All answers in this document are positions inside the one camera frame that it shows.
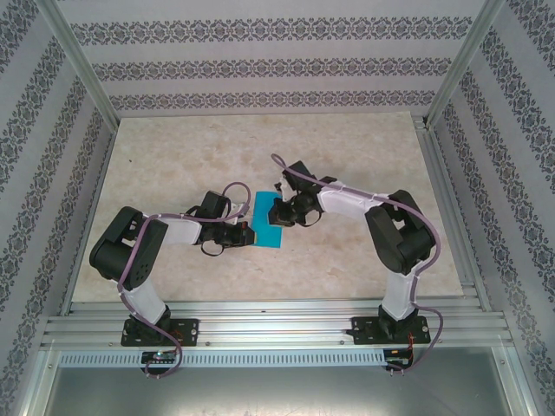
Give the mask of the blue paper sheet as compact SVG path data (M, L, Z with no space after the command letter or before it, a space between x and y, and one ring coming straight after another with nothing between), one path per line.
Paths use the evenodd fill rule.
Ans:
M275 198L281 199L276 192L256 192L251 228L255 231L254 245L257 247L281 248L282 228L270 224L268 219Z

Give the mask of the sheet metal tray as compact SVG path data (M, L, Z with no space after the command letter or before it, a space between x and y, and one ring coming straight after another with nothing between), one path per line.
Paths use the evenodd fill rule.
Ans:
M59 368L29 416L536 416L484 370L388 375L377 367Z

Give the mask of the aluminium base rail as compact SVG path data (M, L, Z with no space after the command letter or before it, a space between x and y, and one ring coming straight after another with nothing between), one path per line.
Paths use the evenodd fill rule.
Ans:
M513 334L502 312L483 306L472 291L464 296L429 297L423 311L429 331L442 328L439 347L511 346ZM199 320L199 349L353 348L347 330L354 316L375 315L376 299L267 302L172 302L177 318ZM115 302L76 302L67 315L51 316L40 347L57 350L120 348L127 311Z

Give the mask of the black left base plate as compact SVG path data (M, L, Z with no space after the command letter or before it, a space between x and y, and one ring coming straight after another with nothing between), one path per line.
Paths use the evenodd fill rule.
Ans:
M169 318L161 328L179 342L181 347L195 347L199 335L199 320ZM143 322L128 318L124 322L121 345L123 347L171 347L174 342Z

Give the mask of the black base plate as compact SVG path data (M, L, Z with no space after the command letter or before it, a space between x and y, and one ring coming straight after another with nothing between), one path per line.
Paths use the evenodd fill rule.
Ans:
M169 318L161 328L179 342L181 347L195 347L199 335L199 320ZM121 345L123 347L171 347L174 342L143 322L128 318L124 322Z
M431 342L428 322L424 316L386 322L377 316L361 316L351 319L352 328L346 333L353 338L356 345L391 345L408 344L412 336L414 344L427 345Z

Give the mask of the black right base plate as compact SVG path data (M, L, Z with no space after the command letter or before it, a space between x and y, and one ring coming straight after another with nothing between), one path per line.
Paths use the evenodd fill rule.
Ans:
M428 322L424 316L386 322L377 316L361 316L351 319L352 328L346 333L353 338L356 345L391 345L408 344L412 336L414 344L427 345L431 342Z

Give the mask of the aluminium side rail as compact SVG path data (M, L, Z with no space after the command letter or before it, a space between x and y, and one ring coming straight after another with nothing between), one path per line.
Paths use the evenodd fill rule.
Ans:
M95 172L94 187L90 192L88 204L85 206L86 211L84 213L82 226L80 228L78 245L75 247L75 253L72 257L68 278L65 281L63 292L61 293L60 302L56 310L57 315L67 315L71 308L73 294L75 292L75 287L86 254L88 239L92 230L95 213L101 196L101 189L107 175L108 165L114 149L117 133L118 130L115 130L108 136L107 144L103 149L101 162Z
M423 117L412 116L412 121L460 282L474 288L482 310L492 312L439 145Z

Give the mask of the aluminium frame post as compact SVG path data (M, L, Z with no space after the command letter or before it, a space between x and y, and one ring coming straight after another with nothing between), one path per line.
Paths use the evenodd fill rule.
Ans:
M60 351L38 352L16 416L45 415L60 359Z
M492 353L512 416L540 416L515 347L492 347Z
M111 131L116 132L121 118L112 105L108 94L94 71L92 64L86 57L80 43L64 17L56 0L34 0L57 41L62 46L75 72L82 80L93 102L108 124Z
M473 56L479 49L480 44L485 38L486 33L493 24L504 3L505 0L485 0L483 3L480 12L476 16L476 19L473 21L473 24L468 31L467 37L462 43L459 52L454 58L452 65L446 74L445 79L441 83L437 94L432 100L428 113L425 117L425 125L428 131L432 130L433 126L441 117L444 107L448 104L455 88L466 72Z

